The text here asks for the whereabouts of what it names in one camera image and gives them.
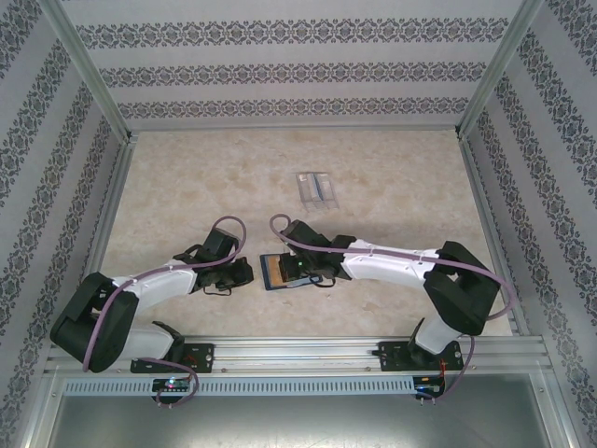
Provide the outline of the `aluminium side rail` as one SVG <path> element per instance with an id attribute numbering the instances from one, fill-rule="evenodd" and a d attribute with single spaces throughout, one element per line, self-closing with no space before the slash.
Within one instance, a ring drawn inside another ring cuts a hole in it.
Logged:
<path id="1" fill-rule="evenodd" d="M 470 147 L 465 140 L 459 139 L 458 144 L 462 153 L 463 162 L 472 188 L 476 207 L 478 209 L 481 227 L 483 228 L 483 233 L 488 246 L 494 271 L 496 274 L 507 280 L 512 287 L 514 287 L 515 283 L 510 275 L 506 254 L 501 245 L 498 230 L 493 221 L 491 205 L 486 198 L 485 190 L 481 182 L 481 177 L 479 176 L 479 171 L 475 164 L 473 154 L 471 153 Z M 524 312 L 521 309 L 520 301 L 518 300 L 518 293 L 515 292 L 514 296 L 516 300 L 507 314 L 510 327 L 515 335 L 530 336 L 531 331 L 528 328 Z"/>
<path id="2" fill-rule="evenodd" d="M 74 293 L 58 315 L 49 333 L 52 343 L 64 349 L 68 355 L 78 361 L 83 371 L 90 369 L 90 353 L 95 343 L 96 318 L 91 315 L 92 296 L 94 289 L 105 280 L 99 270 L 104 259 L 136 141 L 137 135 L 134 133 L 118 150 L 99 215 L 94 224 L 82 274 L 76 282 Z"/>

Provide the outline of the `grey metal panel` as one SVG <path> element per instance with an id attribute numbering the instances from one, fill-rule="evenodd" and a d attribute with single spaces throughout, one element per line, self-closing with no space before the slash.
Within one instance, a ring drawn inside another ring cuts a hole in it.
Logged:
<path id="1" fill-rule="evenodd" d="M 529 381 L 470 376 L 446 399 L 410 396 L 66 397 L 49 448 L 551 448 Z"/>

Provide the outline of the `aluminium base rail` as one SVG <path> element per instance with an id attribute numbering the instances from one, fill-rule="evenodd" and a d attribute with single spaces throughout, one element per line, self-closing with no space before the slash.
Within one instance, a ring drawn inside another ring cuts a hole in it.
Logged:
<path id="1" fill-rule="evenodd" d="M 383 341 L 405 337 L 187 337 L 189 343 L 215 346 L 213 376 L 382 375 L 371 352 Z M 459 341 L 462 354 L 473 353 L 468 374 L 518 374 L 553 368 L 540 336 L 481 336 Z"/>

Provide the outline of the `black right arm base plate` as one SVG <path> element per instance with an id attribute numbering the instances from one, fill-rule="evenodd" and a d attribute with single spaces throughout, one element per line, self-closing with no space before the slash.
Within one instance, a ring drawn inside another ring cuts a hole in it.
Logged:
<path id="1" fill-rule="evenodd" d="M 412 342 L 383 341 L 371 354 L 380 360 L 382 371 L 459 371 L 464 366 L 460 344 L 449 343 L 444 350 L 433 355 Z"/>

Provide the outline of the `aluminium frame post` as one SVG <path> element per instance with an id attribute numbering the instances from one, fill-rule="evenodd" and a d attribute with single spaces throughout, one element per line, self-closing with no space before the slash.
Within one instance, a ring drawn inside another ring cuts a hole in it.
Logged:
<path id="1" fill-rule="evenodd" d="M 520 7 L 507 27 L 503 39 L 470 98 L 462 118 L 456 125 L 459 140 L 463 140 L 475 126 L 493 89 L 504 74 L 516 48 L 544 3 L 545 0 L 521 0 Z"/>
<path id="2" fill-rule="evenodd" d="M 76 70 L 88 86 L 93 98 L 120 142 L 127 141 L 131 131 L 110 94 L 99 69 L 87 51 L 75 25 L 71 22 L 62 0 L 38 0 L 50 25 L 67 50 Z"/>

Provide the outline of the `blue leather card holder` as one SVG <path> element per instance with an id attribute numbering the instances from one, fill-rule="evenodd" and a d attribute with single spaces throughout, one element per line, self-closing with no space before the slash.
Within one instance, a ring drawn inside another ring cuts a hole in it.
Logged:
<path id="1" fill-rule="evenodd" d="M 280 268 L 281 254 L 264 254 L 259 256 L 264 287 L 268 291 L 290 289 L 320 285 L 323 282 L 321 275 L 301 274 L 297 279 L 284 280 Z"/>

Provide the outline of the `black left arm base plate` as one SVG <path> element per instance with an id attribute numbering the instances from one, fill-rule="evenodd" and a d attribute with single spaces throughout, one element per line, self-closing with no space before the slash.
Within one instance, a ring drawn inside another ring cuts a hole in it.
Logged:
<path id="1" fill-rule="evenodd" d="M 211 343 L 184 343 L 175 348 L 171 348 L 162 361 L 182 365 L 196 373 L 211 373 L 215 346 Z M 132 373 L 183 373 L 179 367 L 164 365 L 157 361 L 147 361 L 134 359 L 131 362 L 130 370 Z"/>

